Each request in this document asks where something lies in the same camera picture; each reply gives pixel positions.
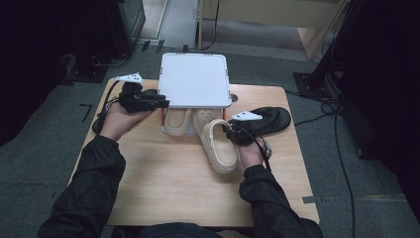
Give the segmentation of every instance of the black cable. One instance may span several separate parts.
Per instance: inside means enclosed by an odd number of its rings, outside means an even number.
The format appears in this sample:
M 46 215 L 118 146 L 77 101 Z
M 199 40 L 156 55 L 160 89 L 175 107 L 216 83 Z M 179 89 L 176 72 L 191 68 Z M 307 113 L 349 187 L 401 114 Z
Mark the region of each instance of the black cable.
M 352 238 L 355 238 L 355 236 L 356 236 L 355 199 L 354 199 L 354 196 L 353 196 L 353 190 L 352 190 L 352 187 L 350 185 L 349 177 L 348 177 L 347 172 L 346 172 L 346 169 L 344 167 L 343 157 L 342 157 L 341 150 L 340 150 L 338 130 L 337 130 L 337 125 L 338 125 L 338 123 L 337 123 L 337 117 L 338 117 L 338 115 L 339 115 L 342 107 L 339 106 L 338 108 L 334 108 L 330 104 L 330 103 L 339 103 L 339 101 L 337 99 L 322 100 L 322 99 L 316 98 L 316 97 L 302 96 L 298 92 L 293 92 L 293 91 L 288 91 L 288 90 L 285 90 L 285 92 L 286 93 L 289 93 L 291 95 L 294 95 L 294 96 L 299 96 L 299 97 L 306 98 L 306 99 L 309 99 L 309 100 L 315 100 L 315 101 L 322 102 L 322 104 L 321 104 L 321 110 L 324 113 L 323 115 L 318 116 L 318 117 L 313 118 L 313 119 L 310 119 L 310 120 L 303 121 L 303 122 L 295 123 L 295 126 L 298 126 L 298 125 L 303 124 L 303 123 L 313 122 L 313 121 L 319 120 L 319 119 L 321 119 L 323 117 L 326 117 L 326 116 L 334 115 L 334 135 L 335 135 L 335 140 L 336 140 L 337 153 L 339 155 L 340 164 L 341 164 L 341 167 L 342 167 L 342 170 L 343 170 L 343 174 L 344 174 L 344 177 L 345 177 L 345 180 L 346 180 L 347 188 L 349 190 L 350 203 L 351 203 L 351 207 L 352 207 Z M 325 105 L 328 105 L 330 107 L 331 111 L 326 111 L 324 109 L 324 106 Z
M 343 174 L 344 177 L 346 179 L 346 184 L 347 184 L 347 188 L 349 189 L 349 195 L 350 195 L 350 204 L 352 207 L 352 237 L 355 238 L 355 233 L 356 233 L 356 215 L 355 215 L 355 200 L 353 197 L 353 191 L 352 191 L 352 187 L 350 186 L 350 182 L 349 182 L 349 177 L 347 176 L 347 172 L 346 169 L 344 167 L 344 163 L 343 163 L 343 157 L 341 154 L 341 150 L 340 150 L 340 144 L 339 144 L 339 136 L 338 136 L 338 132 L 337 132 L 337 117 L 339 114 L 339 110 L 337 110 L 336 115 L 334 117 L 334 134 L 336 137 L 336 146 L 337 146 L 337 153 L 339 154 L 339 159 L 340 159 L 340 164 L 343 170 Z
M 249 131 L 245 130 L 244 128 L 242 128 L 240 126 L 233 125 L 233 124 L 231 124 L 231 126 L 234 126 L 234 127 L 238 128 L 238 129 L 240 129 L 241 131 L 245 132 L 247 135 L 249 135 L 253 139 L 253 142 L 257 144 L 257 146 L 259 147 L 260 153 L 262 154 L 262 159 L 263 159 L 263 161 L 265 163 L 265 168 L 268 171 L 271 172 L 271 166 L 269 165 L 269 162 L 268 162 L 269 157 L 267 156 L 266 151 L 263 149 L 263 147 L 257 141 L 257 138 L 255 136 L 253 136 Z M 265 139 L 262 136 L 260 136 L 260 138 L 262 139 L 262 142 L 265 145 Z
M 212 41 L 212 43 L 208 47 L 203 48 L 202 49 L 203 51 L 208 50 L 216 42 L 216 38 L 217 38 L 217 19 L 219 18 L 219 5 L 220 5 L 220 0 L 217 1 L 216 18 L 214 20 L 214 37 L 213 37 L 213 41 Z
M 323 115 L 317 116 L 317 117 L 312 118 L 312 119 L 308 119 L 308 120 L 304 120 L 304 121 L 301 121 L 301 122 L 294 123 L 294 126 L 295 127 L 296 126 L 299 126 L 301 124 L 311 123 L 311 122 L 320 120 L 320 119 L 322 119 L 322 118 L 324 118 L 326 116 L 333 116 L 339 110 L 339 108 L 334 108 L 334 106 L 331 105 L 332 103 L 339 103 L 339 101 L 337 99 L 323 100 L 323 99 L 317 98 L 317 97 L 302 96 L 298 92 L 294 92 L 294 91 L 289 91 L 289 90 L 284 90 L 284 91 L 286 93 L 291 94 L 291 95 L 294 95 L 294 96 L 298 96 L 298 97 L 306 98 L 306 99 L 309 99 L 309 100 L 321 102 L 321 111 L 323 112 Z
M 114 83 L 112 83 L 111 87 L 109 88 L 106 96 L 105 96 L 105 100 L 104 100 L 104 104 L 102 105 L 102 112 L 104 112 L 106 110 L 106 105 L 108 104 L 108 99 L 109 99 L 109 95 L 111 95 L 112 90 L 114 89 L 114 87 L 117 85 L 117 83 L 119 83 L 119 80 L 115 80 Z
M 118 65 L 121 65 L 123 62 L 125 62 L 129 58 L 126 55 L 124 55 L 124 57 L 125 57 L 124 59 L 122 59 L 121 61 L 116 62 L 116 63 L 105 63 L 105 64 L 103 64 L 103 63 L 94 63 L 93 65 L 95 65 L 95 66 L 118 66 Z

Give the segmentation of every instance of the person's right hand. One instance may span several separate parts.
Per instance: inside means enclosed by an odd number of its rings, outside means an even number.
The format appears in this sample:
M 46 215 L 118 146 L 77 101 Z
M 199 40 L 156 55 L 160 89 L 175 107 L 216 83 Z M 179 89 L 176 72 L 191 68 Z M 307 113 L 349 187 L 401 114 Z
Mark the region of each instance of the person's right hand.
M 262 139 L 257 138 L 257 142 L 264 148 Z M 248 146 L 236 145 L 236 148 L 238 149 L 242 166 L 245 168 L 245 170 L 249 167 L 263 164 L 263 155 L 256 143 L 252 142 Z

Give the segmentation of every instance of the gray carpet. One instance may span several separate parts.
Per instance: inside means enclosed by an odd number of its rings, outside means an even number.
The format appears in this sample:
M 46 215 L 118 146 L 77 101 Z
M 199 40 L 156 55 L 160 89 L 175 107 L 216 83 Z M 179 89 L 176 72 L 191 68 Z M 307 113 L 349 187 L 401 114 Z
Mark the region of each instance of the gray carpet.
M 139 72 L 158 79 L 163 53 L 179 50 L 136 49 L 106 79 Z M 224 54 L 231 83 L 277 85 L 296 91 L 292 74 L 311 72 L 316 63 Z M 106 80 L 58 86 L 20 135 L 0 148 L 0 237 L 35 237 L 54 199 L 64 190 L 94 118 Z M 288 95 L 294 122 L 322 114 L 320 103 Z M 83 118 L 92 109 L 85 121 Z M 355 199 L 356 237 L 420 237 L 420 228 L 396 177 L 380 162 L 358 158 L 346 119 L 337 118 L 343 162 Z M 352 208 L 335 140 L 334 117 L 296 127 L 325 237 L 351 237 Z M 107 228 L 102 237 L 110 236 Z

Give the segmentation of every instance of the white tag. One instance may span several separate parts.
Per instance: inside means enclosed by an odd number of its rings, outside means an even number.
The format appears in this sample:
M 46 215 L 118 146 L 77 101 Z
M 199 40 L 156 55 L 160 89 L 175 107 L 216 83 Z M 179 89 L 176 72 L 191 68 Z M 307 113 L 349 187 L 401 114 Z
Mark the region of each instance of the white tag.
M 233 115 L 232 119 L 238 120 L 238 121 L 254 121 L 254 120 L 261 120 L 263 119 L 263 117 L 261 115 L 257 115 L 249 111 L 243 111 L 241 113 Z
M 143 82 L 143 79 L 139 75 L 138 72 L 133 73 L 133 74 L 129 74 L 129 75 L 125 75 L 125 76 L 117 76 L 117 80 L 119 80 L 119 81 L 129 81 L 129 82 L 135 82 L 135 83 L 142 83 Z

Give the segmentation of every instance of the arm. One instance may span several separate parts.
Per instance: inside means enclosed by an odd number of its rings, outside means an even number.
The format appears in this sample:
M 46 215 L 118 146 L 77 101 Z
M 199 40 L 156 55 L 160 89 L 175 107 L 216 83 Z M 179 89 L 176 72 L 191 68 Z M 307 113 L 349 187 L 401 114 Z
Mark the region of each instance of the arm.
M 246 169 L 240 196 L 251 204 L 256 236 L 310 237 L 302 219 L 291 209 L 281 186 L 263 167 L 263 157 L 257 145 L 238 147 L 238 151 Z
M 83 149 L 71 183 L 58 197 L 38 237 L 99 237 L 114 205 L 126 162 L 118 141 L 150 112 L 108 111 L 101 134 Z

